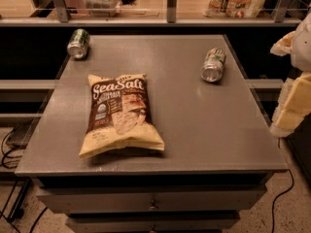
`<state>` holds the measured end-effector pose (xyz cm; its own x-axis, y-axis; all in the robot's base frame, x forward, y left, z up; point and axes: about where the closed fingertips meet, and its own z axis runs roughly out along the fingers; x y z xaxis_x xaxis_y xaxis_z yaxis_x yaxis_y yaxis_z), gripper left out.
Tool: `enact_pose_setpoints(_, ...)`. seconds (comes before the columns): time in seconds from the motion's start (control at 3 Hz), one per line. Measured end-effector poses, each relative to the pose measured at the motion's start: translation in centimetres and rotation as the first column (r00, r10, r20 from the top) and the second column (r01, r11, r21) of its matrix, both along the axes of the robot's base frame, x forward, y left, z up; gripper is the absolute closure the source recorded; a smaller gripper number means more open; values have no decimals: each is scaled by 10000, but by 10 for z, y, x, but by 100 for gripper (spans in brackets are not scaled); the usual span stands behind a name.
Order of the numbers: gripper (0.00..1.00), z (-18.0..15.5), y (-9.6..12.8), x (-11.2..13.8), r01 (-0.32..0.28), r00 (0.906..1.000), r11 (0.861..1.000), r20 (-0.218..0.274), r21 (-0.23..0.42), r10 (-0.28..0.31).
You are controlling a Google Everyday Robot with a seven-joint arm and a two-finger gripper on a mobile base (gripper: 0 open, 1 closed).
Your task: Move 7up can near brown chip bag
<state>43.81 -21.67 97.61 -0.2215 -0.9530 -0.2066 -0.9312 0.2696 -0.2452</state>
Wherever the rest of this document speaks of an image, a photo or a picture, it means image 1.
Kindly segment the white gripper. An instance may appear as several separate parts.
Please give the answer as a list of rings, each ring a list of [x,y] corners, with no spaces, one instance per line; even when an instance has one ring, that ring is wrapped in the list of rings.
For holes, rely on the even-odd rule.
[[[270,52],[278,56],[291,54],[292,65],[303,72],[295,80],[286,79],[272,117],[271,134],[285,138],[311,114],[311,14],[295,32],[286,34],[275,43]]]

